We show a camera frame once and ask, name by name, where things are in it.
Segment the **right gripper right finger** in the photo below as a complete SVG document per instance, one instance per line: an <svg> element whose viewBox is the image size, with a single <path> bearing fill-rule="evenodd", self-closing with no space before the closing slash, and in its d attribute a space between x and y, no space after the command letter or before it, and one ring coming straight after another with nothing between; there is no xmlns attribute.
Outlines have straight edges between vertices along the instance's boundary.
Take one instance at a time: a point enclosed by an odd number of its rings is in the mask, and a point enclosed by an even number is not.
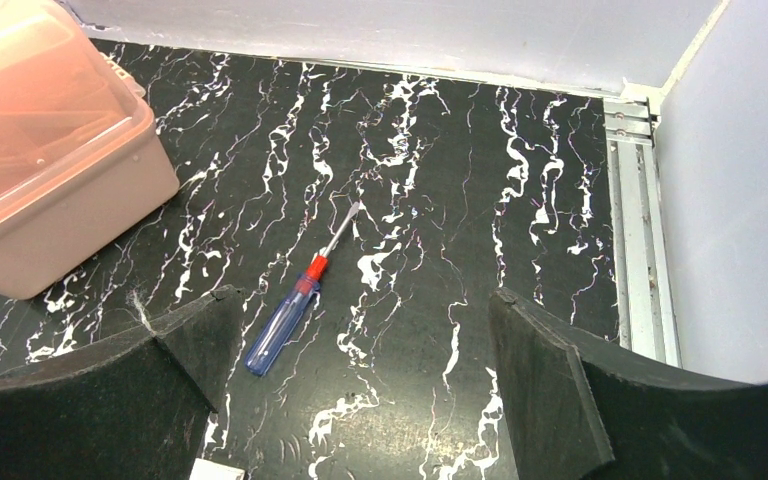
<svg viewBox="0 0 768 480"><path fill-rule="evenodd" d="M506 288L489 299L523 479L768 479L768 383L676 368Z"/></svg>

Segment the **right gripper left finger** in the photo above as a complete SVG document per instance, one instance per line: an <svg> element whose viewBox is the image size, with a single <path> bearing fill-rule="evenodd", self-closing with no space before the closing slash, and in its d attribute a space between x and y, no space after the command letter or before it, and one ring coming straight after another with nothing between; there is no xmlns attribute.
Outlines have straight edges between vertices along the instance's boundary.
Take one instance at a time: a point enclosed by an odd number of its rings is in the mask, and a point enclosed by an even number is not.
<svg viewBox="0 0 768 480"><path fill-rule="evenodd" d="M238 352L244 295L0 375L0 479L186 479Z"/></svg>

